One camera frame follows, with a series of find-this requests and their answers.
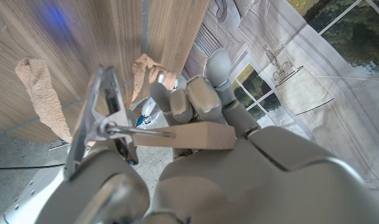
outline gray floor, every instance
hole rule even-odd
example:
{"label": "gray floor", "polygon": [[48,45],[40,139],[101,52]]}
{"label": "gray floor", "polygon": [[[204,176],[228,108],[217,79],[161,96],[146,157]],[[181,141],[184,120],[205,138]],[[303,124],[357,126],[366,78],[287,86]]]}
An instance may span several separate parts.
{"label": "gray floor", "polygon": [[[186,80],[180,76],[179,87],[183,88],[185,84]],[[167,123],[161,116],[150,128],[163,126],[167,126]],[[0,133],[0,167],[43,166],[53,160],[65,162],[67,147],[53,151],[48,151],[48,148],[48,144],[37,144]],[[139,164],[134,166],[134,169],[144,179],[152,198],[160,173],[172,161],[172,150],[161,147],[138,147],[137,153]],[[0,170],[0,213],[15,201],[35,172],[36,170]]]}

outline cable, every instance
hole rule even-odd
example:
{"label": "cable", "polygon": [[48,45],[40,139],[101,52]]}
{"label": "cable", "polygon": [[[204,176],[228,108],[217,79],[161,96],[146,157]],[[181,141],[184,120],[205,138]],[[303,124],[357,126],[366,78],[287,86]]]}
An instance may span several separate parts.
{"label": "cable", "polygon": [[0,167],[0,170],[47,169],[47,168],[60,167],[64,165],[65,164],[57,164],[57,165],[50,165],[50,166],[35,166],[35,167]]}

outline trees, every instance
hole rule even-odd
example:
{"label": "trees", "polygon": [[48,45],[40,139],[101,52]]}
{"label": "trees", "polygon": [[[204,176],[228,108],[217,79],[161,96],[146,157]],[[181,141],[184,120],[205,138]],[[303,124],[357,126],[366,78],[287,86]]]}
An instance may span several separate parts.
{"label": "trees", "polygon": [[[271,90],[268,84],[253,70],[250,75],[243,81],[242,85],[247,91],[256,99],[260,99],[263,95]],[[241,89],[239,86],[234,90],[236,98],[245,107],[250,106],[254,101]],[[278,98],[275,94],[269,95],[265,98],[260,105],[267,111],[272,111],[281,106]],[[255,106],[249,110],[250,114],[253,115],[255,119],[260,119],[265,116],[265,113],[258,107]]]}
{"label": "trees", "polygon": [[[373,2],[379,6],[379,0]],[[316,12],[317,3],[304,18],[320,32],[353,3],[354,0],[332,0]],[[322,36],[353,67],[367,67],[369,74],[379,72],[379,15],[367,2],[359,3]]]}

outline robotic hand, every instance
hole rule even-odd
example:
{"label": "robotic hand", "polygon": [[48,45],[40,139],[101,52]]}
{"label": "robotic hand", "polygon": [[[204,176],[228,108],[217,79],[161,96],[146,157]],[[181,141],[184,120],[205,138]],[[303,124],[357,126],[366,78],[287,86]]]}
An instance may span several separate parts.
{"label": "robotic hand", "polygon": [[[346,163],[289,131],[261,129],[235,98],[230,67],[227,52],[218,50],[207,63],[207,79],[194,77],[186,90],[151,85],[169,126],[227,124],[237,141],[232,150],[174,149],[176,160],[159,177],[145,217],[149,193],[129,165],[138,162],[131,134],[166,133],[133,128],[135,118],[122,107],[113,71],[100,71],[64,179],[41,205],[36,223],[379,223],[379,206]],[[111,111],[106,117],[93,110],[99,87]],[[96,144],[86,152],[91,141]],[[4,217],[14,223],[13,215]]]}

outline towel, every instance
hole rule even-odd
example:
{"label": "towel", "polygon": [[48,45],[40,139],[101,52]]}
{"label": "towel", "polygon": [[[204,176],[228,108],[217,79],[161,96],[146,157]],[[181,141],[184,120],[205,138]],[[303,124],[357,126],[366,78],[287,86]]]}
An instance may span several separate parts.
{"label": "towel", "polygon": [[57,92],[52,87],[46,62],[41,59],[24,58],[18,63],[15,72],[25,85],[40,121],[51,128],[58,137],[71,142],[72,135],[62,113]]}
{"label": "towel", "polygon": [[141,91],[142,85],[144,84],[146,67],[148,67],[149,69],[150,83],[155,82],[157,80],[157,76],[160,73],[163,73],[163,84],[169,90],[172,90],[174,88],[174,83],[175,79],[177,78],[177,74],[175,72],[166,70],[161,64],[155,62],[146,54],[142,54],[137,60],[134,61],[133,65],[134,90],[131,97],[131,102],[133,102],[137,98],[138,93]]}

